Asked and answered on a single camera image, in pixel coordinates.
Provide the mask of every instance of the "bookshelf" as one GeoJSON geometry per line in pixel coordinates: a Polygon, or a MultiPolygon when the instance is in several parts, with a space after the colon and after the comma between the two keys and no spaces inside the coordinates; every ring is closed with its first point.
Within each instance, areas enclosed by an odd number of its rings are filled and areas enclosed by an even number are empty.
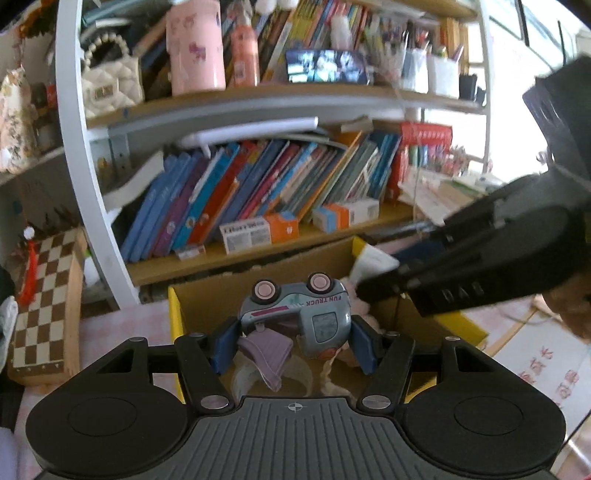
{"type": "MultiPolygon", "coordinates": [[[[461,21],[471,21],[478,16],[478,13],[471,7],[456,0],[401,0],[398,2],[436,17],[452,17],[461,21]]],[[[353,3],[387,11],[389,0],[353,0],[353,3]]]]}
{"type": "Polygon", "coordinates": [[[335,103],[344,102],[347,98],[355,98],[357,102],[360,99],[366,99],[368,102],[389,101],[400,108],[430,108],[477,115],[485,113],[484,108],[474,102],[437,96],[432,93],[394,90],[389,86],[302,83],[299,85],[260,85],[258,87],[239,87],[211,92],[188,93],[117,110],[107,115],[92,118],[86,122],[86,125],[91,130],[100,128],[117,128],[121,130],[126,124],[132,122],[158,122],[159,117],[171,119],[175,112],[193,108],[209,108],[211,110],[222,106],[229,111],[246,112],[257,109],[280,109],[285,108],[287,104],[301,105],[310,103],[313,105],[316,102],[314,99],[317,98],[325,100],[333,98],[335,103]]]}
{"type": "MultiPolygon", "coordinates": [[[[30,169],[35,168],[35,167],[37,167],[39,165],[42,165],[45,162],[48,162],[48,161],[50,161],[50,160],[52,160],[54,158],[61,157],[63,155],[64,155],[64,147],[58,147],[55,150],[51,150],[50,152],[48,152],[45,155],[43,155],[39,159],[39,161],[37,163],[35,163],[30,169]]],[[[12,174],[12,173],[0,173],[0,186],[1,185],[4,185],[5,183],[8,183],[9,181],[11,181],[13,178],[15,178],[18,175],[19,174],[15,175],[15,174],[12,174]]]]}
{"type": "Polygon", "coordinates": [[[189,260],[179,260],[175,255],[164,258],[152,258],[134,264],[128,264],[127,269],[133,284],[137,287],[149,285],[159,281],[170,280],[184,275],[211,270],[213,268],[227,267],[228,265],[256,260],[267,255],[298,250],[300,248],[314,247],[316,245],[333,242],[370,231],[372,228],[385,225],[403,223],[413,218],[413,209],[408,205],[399,203],[390,205],[384,203],[380,207],[379,218],[373,222],[355,225],[345,230],[332,233],[324,233],[313,225],[300,225],[300,236],[282,244],[266,245],[260,248],[251,248],[228,255],[223,244],[214,243],[206,246],[206,253],[189,260]]]}
{"type": "MultiPolygon", "coordinates": [[[[391,10],[389,0],[352,0],[372,9],[391,10]]],[[[83,108],[80,71],[79,33],[83,5],[87,0],[60,2],[56,27],[56,85],[67,165],[78,207],[86,228],[97,267],[120,308],[139,303],[138,285],[174,278],[192,272],[231,265],[319,245],[365,231],[373,226],[408,219],[410,212],[384,207],[379,220],[370,225],[325,235],[304,226],[294,242],[273,245],[236,255],[225,255],[221,246],[209,247],[205,257],[181,262],[175,257],[125,265],[111,228],[112,215],[105,205],[96,177],[95,165],[102,157],[113,162],[147,158],[155,149],[201,129],[231,127],[257,121],[277,121],[316,117],[324,125],[337,125],[368,116],[372,119],[399,121],[420,117],[423,109],[486,116],[484,161],[488,159],[491,139],[491,97],[489,52],[491,38],[485,0],[398,0],[435,17],[459,21],[477,21],[487,84],[484,108],[472,102],[420,94],[390,87],[357,85],[262,85],[217,92],[193,93],[177,98],[147,102],[86,121],[83,108]]]]}

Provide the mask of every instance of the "red book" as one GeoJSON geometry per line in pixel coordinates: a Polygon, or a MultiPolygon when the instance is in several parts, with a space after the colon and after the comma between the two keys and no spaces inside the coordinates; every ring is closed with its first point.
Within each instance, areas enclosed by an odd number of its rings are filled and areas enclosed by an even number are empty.
{"type": "Polygon", "coordinates": [[[300,146],[296,144],[291,144],[289,147],[285,149],[283,155],[277,160],[273,170],[267,175],[267,178],[261,184],[261,187],[252,195],[251,199],[249,200],[248,204],[242,209],[242,213],[240,214],[240,220],[244,220],[246,218],[250,218],[256,208],[259,206],[261,199],[265,196],[265,194],[269,191],[273,182],[276,181],[277,177],[280,175],[281,170],[285,167],[300,151],[300,146]]]}
{"type": "Polygon", "coordinates": [[[232,161],[232,164],[226,170],[222,179],[209,197],[199,220],[195,222],[195,226],[191,231],[191,235],[187,244],[200,244],[205,239],[207,232],[211,230],[210,223],[213,222],[218,211],[223,206],[224,199],[228,195],[228,191],[232,189],[236,176],[241,172],[244,165],[248,161],[252,151],[256,148],[256,143],[245,141],[242,142],[240,152],[232,161]]]}

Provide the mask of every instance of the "pen holder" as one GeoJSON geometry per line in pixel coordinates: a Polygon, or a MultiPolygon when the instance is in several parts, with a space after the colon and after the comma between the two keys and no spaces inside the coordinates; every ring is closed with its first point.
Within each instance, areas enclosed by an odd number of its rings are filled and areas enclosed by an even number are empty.
{"type": "Polygon", "coordinates": [[[407,50],[402,67],[400,87],[418,93],[429,91],[427,52],[420,48],[407,50]]]}
{"type": "Polygon", "coordinates": [[[429,93],[459,98],[460,69],[454,60],[429,55],[427,57],[429,93]]]}
{"type": "Polygon", "coordinates": [[[460,75],[460,98],[462,100],[476,100],[477,75],[460,75]]]}

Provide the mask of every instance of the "toy car wheel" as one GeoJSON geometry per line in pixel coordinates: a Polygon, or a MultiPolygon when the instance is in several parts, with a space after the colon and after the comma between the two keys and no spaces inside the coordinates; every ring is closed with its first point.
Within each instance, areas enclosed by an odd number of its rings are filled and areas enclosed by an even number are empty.
{"type": "Polygon", "coordinates": [[[271,280],[259,280],[252,288],[251,299],[259,305],[269,305],[279,298],[281,289],[271,280]]]}
{"type": "Polygon", "coordinates": [[[333,288],[333,281],[328,275],[324,273],[312,273],[312,275],[308,277],[308,283],[306,284],[306,287],[308,287],[308,290],[313,293],[328,293],[333,288]]]}

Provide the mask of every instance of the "children's book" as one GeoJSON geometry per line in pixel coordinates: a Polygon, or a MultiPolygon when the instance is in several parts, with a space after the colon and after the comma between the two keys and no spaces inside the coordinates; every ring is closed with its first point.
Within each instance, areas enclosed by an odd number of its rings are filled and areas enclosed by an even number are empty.
{"type": "Polygon", "coordinates": [[[232,160],[240,150],[240,145],[237,143],[230,143],[226,146],[226,148],[221,149],[222,155],[219,158],[218,162],[212,169],[212,172],[207,180],[207,182],[203,185],[203,188],[195,197],[194,202],[191,204],[189,209],[189,214],[184,222],[184,224],[180,225],[179,232],[177,233],[174,242],[173,242],[173,250],[178,250],[184,247],[189,240],[189,236],[193,231],[193,227],[195,226],[195,222],[201,216],[209,197],[213,193],[217,183],[222,179],[226,170],[230,166],[232,160]]]}

